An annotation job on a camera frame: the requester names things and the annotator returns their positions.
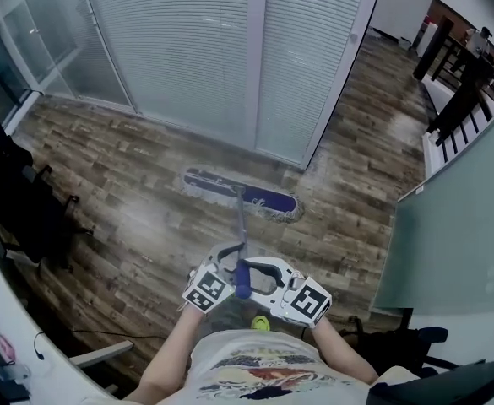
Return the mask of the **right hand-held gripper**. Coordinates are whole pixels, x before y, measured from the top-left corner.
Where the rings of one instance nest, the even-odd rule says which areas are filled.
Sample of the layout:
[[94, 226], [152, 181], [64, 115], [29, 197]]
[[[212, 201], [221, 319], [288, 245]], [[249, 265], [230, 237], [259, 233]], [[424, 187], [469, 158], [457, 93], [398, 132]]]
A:
[[250, 299], [283, 321], [314, 328], [332, 305], [332, 296], [324, 287], [281, 258], [255, 256], [245, 263], [266, 276], [281, 278], [272, 293], [253, 290]]

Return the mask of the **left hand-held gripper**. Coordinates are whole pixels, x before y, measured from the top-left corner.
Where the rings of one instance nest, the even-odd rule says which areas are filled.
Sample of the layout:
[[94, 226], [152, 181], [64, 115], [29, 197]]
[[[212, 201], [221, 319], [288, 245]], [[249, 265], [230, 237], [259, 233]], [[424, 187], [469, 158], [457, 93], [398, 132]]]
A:
[[236, 284], [236, 267], [223, 266], [220, 262], [232, 253], [239, 253], [243, 242], [224, 242], [213, 246], [200, 265], [193, 269], [187, 280], [182, 298], [203, 313], [209, 313], [217, 305], [231, 297]]

